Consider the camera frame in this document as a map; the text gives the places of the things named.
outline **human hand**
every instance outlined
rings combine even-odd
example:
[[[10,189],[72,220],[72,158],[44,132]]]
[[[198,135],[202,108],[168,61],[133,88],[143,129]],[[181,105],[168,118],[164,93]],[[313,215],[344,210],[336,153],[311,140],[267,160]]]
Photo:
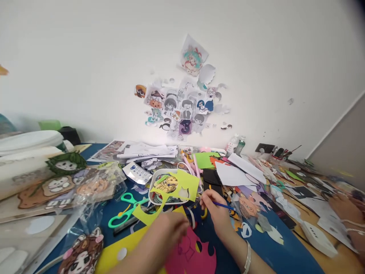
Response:
[[[229,212],[227,208],[215,205],[213,202],[217,202],[225,206],[227,205],[225,199],[219,195],[218,192],[214,190],[204,191],[199,203],[203,210],[205,210],[205,207],[209,210],[214,223],[214,230],[216,231],[217,236],[222,240],[224,236],[229,234],[228,232],[234,232],[234,230],[231,225],[231,220],[229,219]]]
[[[349,220],[359,224],[364,223],[360,209],[345,195],[334,194],[333,197],[328,199],[328,202],[341,220]]]
[[[142,273],[157,273],[162,268],[170,251],[186,236],[188,226],[182,213],[166,212],[156,218],[133,251],[136,263],[146,267]]]

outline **plastic bottle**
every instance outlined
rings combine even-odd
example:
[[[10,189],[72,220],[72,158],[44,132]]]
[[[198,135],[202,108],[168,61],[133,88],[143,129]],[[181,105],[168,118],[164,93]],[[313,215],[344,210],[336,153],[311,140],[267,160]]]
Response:
[[[238,145],[238,143],[240,142],[239,140],[239,134],[235,134],[234,137],[232,137],[232,139],[228,142],[227,146],[225,147],[225,150],[227,151],[227,156],[229,157],[232,153],[235,152],[236,147]]]
[[[235,151],[235,153],[240,157],[241,157],[241,151],[244,148],[244,145],[246,144],[244,141],[245,138],[246,138],[245,136],[240,137],[240,142],[238,143],[236,151]]]

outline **green scissors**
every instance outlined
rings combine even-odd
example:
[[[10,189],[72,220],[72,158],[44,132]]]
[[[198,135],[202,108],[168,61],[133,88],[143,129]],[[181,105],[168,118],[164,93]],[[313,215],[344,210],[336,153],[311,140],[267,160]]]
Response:
[[[136,201],[135,199],[134,199],[134,197],[133,197],[133,195],[131,194],[131,193],[129,193],[129,192],[126,192],[126,193],[124,193],[122,196],[121,196],[121,201],[123,201],[123,202],[128,202],[128,203],[130,203],[130,204],[133,204],[133,207],[130,209],[130,210],[128,210],[128,211],[126,211],[126,212],[124,212],[123,214],[121,214],[121,215],[117,215],[117,216],[114,216],[112,219],[110,219],[109,220],[109,222],[108,222],[108,227],[109,228],[117,228],[117,227],[119,227],[120,225],[122,225],[122,224],[124,224],[126,221],[128,221],[129,220],[129,218],[130,218],[130,216],[132,215],[132,213],[133,213],[133,211],[136,209],[136,207],[137,207],[137,205],[143,205],[143,204],[145,204],[145,203],[147,203],[147,202],[149,202],[149,199],[144,199],[144,200],[142,200],[142,201]],[[125,218],[125,220],[123,221],[123,222],[121,222],[120,224],[117,224],[117,225],[113,225],[112,223],[113,223],[113,221],[114,220],[120,220],[120,219],[122,219],[123,217],[126,217]]]

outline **bangle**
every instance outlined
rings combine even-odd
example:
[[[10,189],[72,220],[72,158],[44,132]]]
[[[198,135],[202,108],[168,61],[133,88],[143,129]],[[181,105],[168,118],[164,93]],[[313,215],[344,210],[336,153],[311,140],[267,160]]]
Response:
[[[350,223],[352,225],[356,225],[358,227],[361,227],[361,228],[365,228],[365,225],[362,225],[362,224],[359,224],[359,223],[355,223],[353,221],[350,221],[350,220],[340,220],[341,223]]]
[[[248,241],[246,241],[246,243],[247,243],[247,258],[246,258],[246,263],[244,265],[244,273],[243,274],[248,273],[248,269],[250,268],[250,264],[251,264],[251,245]]]
[[[365,231],[361,231],[361,230],[358,230],[358,229],[354,229],[354,228],[348,228],[346,229],[346,231],[356,231],[357,233],[359,233],[361,236],[364,236],[365,235]]]

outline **blue pen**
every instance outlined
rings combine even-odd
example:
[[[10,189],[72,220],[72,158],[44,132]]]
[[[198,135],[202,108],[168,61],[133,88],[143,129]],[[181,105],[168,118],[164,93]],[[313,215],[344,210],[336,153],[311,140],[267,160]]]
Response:
[[[221,207],[225,207],[229,210],[233,210],[233,211],[236,211],[233,207],[230,207],[230,206],[227,206],[227,205],[223,205],[223,204],[220,204],[220,203],[217,203],[217,202],[213,202],[215,205],[217,206],[221,206]]]

